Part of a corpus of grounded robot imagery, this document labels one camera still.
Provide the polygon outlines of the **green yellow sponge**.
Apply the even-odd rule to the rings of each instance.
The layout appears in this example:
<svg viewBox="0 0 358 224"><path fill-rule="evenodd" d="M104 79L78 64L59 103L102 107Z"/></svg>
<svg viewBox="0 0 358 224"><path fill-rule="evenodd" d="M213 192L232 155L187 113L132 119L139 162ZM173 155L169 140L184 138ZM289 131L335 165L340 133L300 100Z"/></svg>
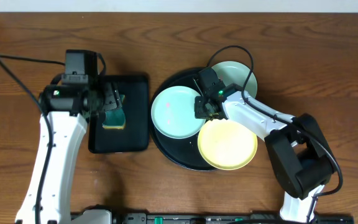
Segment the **green yellow sponge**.
<svg viewBox="0 0 358 224"><path fill-rule="evenodd" d="M126 126L126 116L123 107L105 112L105 119L102 122L104 129L124 129Z"/></svg>

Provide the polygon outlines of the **yellow plate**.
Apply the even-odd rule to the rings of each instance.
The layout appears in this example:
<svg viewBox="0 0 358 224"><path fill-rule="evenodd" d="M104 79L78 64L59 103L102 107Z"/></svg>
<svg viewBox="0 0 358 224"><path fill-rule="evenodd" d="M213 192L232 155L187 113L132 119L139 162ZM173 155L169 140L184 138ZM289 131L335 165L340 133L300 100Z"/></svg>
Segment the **yellow plate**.
<svg viewBox="0 0 358 224"><path fill-rule="evenodd" d="M221 170L246 166L257 152L257 136L245 126L231 120L206 122L198 134L201 157Z"/></svg>

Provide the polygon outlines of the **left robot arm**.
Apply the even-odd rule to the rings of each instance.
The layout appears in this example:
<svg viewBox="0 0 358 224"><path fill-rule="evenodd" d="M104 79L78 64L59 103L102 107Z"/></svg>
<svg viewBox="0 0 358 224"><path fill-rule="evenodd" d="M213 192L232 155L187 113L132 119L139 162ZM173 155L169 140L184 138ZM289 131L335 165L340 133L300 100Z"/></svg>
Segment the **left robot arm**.
<svg viewBox="0 0 358 224"><path fill-rule="evenodd" d="M111 223L97 209L73 218L70 197L77 155L91 115L121 107L115 83L49 84L40 94L39 148L16 223Z"/></svg>

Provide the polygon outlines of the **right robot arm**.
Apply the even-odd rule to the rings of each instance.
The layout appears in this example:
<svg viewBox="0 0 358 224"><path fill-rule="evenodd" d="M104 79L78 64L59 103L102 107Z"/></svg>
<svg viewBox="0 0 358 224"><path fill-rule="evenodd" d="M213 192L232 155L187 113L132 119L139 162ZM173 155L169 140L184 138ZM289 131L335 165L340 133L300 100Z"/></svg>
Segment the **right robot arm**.
<svg viewBox="0 0 358 224"><path fill-rule="evenodd" d="M342 172L316 120L280 113L246 91L218 91L195 98L195 116L206 119L198 135L202 158L215 168L244 167L255 156L257 139L267 148L275 177L285 191L283 220L309 223L324 186L334 173L343 184Z"/></svg>

